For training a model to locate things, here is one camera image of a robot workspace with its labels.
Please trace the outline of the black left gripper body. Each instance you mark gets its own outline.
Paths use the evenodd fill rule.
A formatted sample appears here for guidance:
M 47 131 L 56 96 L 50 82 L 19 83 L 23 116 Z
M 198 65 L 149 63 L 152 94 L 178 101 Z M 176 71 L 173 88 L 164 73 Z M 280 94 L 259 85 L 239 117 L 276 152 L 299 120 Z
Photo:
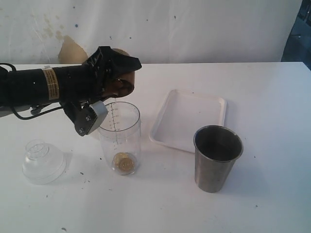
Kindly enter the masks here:
M 109 59 L 89 58 L 81 65 L 58 68 L 60 100 L 65 114 L 109 98 Z

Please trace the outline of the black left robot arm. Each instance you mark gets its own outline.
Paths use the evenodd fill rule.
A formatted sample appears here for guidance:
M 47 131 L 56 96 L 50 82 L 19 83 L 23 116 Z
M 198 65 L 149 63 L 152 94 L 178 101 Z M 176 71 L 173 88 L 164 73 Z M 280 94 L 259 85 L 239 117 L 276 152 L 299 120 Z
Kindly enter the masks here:
M 135 87 L 135 72 L 142 65 L 138 58 L 110 46 L 100 46 L 82 64 L 75 66 L 17 70 L 13 65 L 0 65 L 0 115 L 35 109 L 34 117 L 52 103 L 60 108 L 69 105 L 80 110 L 109 98 L 131 94 Z

